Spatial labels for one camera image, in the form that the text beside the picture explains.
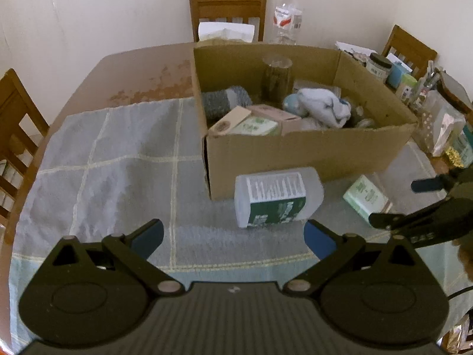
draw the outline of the cardboard box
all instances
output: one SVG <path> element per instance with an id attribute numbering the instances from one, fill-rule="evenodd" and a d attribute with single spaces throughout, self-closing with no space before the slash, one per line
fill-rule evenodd
<path id="1" fill-rule="evenodd" d="M 300 131 L 284 136 L 209 135 L 200 92 L 241 85 L 250 96 L 258 96 L 263 57 L 269 53 L 289 57 L 297 79 L 341 87 L 342 97 L 363 105 L 380 128 Z M 382 82 L 351 56 L 334 49 L 261 43 L 207 46 L 193 50 L 191 68 L 212 200 L 232 198 L 235 178 L 242 174 L 314 167 L 327 181 L 383 170 L 417 125 L 416 117 Z"/>
<path id="2" fill-rule="evenodd" d="M 250 105 L 247 107 L 255 116 L 273 120 L 279 124 L 281 135 L 300 130 L 302 120 L 299 116 L 270 105 Z"/>

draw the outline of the table surface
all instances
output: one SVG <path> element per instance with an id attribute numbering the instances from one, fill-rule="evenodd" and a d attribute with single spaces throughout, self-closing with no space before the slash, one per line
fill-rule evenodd
<path id="1" fill-rule="evenodd" d="M 16 225 L 36 178 L 46 145 L 71 114 L 192 96 L 191 54 L 194 43 L 136 49 L 102 59 L 77 88 L 51 124 L 28 167 L 11 211 L 0 251 L 0 338 L 10 346 L 9 268 Z"/>

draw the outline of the white cloth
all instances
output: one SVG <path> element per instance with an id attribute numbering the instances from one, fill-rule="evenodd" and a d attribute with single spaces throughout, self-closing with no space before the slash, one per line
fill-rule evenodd
<path id="1" fill-rule="evenodd" d="M 328 89 L 299 89 L 299 101 L 311 117 L 330 128 L 342 128 L 350 118 L 351 107 Z"/>

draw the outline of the pink box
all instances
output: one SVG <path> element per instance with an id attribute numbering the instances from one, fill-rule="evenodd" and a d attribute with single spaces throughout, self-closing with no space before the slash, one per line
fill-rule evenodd
<path id="1" fill-rule="evenodd" d="M 282 136 L 289 132 L 300 130 L 300 121 L 302 119 L 292 113 L 266 104 L 250 105 L 247 109 L 255 116 L 264 117 L 265 119 L 277 122 L 281 127 Z"/>

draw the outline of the cable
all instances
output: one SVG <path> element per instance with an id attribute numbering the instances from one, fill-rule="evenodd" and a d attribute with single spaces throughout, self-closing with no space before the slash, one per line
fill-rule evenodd
<path id="1" fill-rule="evenodd" d="M 448 296 L 447 299 L 450 300 L 450 299 L 456 298 L 457 296 L 461 295 L 462 293 L 465 293 L 465 292 L 468 292 L 468 291 L 471 291 L 471 290 L 473 290 L 473 286 L 463 288 L 462 290 L 457 291 L 457 292 L 451 294 L 450 296 Z"/>

